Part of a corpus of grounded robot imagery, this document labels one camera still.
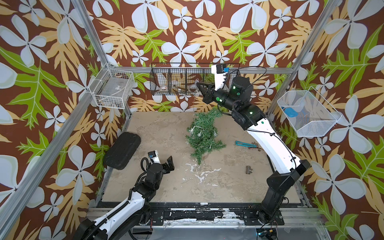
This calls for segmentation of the clear string lights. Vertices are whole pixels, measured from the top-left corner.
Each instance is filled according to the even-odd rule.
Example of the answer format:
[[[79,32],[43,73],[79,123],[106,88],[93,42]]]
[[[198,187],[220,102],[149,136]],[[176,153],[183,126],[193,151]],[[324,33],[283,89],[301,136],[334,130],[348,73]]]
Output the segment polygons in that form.
[[[201,138],[203,135],[209,135],[211,138],[216,138],[218,136],[218,129],[214,125],[199,125],[197,123],[192,123],[188,132],[189,137],[191,138]]]

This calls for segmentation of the small green christmas tree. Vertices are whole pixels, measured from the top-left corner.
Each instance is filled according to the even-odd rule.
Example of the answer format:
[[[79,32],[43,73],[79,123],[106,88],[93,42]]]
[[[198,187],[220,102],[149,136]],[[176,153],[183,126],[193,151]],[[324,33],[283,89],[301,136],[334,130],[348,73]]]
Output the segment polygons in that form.
[[[195,114],[195,118],[192,123],[215,126],[215,120],[220,118],[222,115],[223,114],[219,110],[212,109],[209,112]],[[201,138],[191,138],[188,133],[186,135],[186,139],[187,143],[194,149],[193,153],[191,153],[191,157],[196,159],[198,165],[202,163],[203,156],[205,154],[210,154],[213,151],[219,151],[227,146],[221,140],[217,140],[217,137],[211,138],[209,135],[203,135]]]

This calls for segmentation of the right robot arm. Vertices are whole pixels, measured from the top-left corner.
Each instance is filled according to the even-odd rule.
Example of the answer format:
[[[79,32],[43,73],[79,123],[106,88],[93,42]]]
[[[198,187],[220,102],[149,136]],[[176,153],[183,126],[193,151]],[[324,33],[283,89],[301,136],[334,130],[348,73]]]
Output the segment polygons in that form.
[[[289,189],[311,165],[288,148],[263,111],[251,104],[251,86],[250,79],[241,76],[233,79],[227,91],[221,85],[197,83],[204,103],[216,102],[231,111],[235,122],[257,141],[274,164],[276,170],[267,178],[269,188],[257,216],[259,222],[268,224],[274,220]]]

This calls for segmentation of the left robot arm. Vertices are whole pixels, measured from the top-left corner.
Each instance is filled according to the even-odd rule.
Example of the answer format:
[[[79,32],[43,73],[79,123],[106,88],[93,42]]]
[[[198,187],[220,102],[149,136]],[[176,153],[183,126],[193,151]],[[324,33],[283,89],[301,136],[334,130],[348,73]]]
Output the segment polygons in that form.
[[[118,240],[131,233],[136,225],[150,222],[149,201],[160,188],[163,176],[175,170],[173,157],[161,163],[156,151],[141,160],[142,173],[129,191],[129,196],[112,210],[91,221],[84,220],[76,230],[74,240]]]

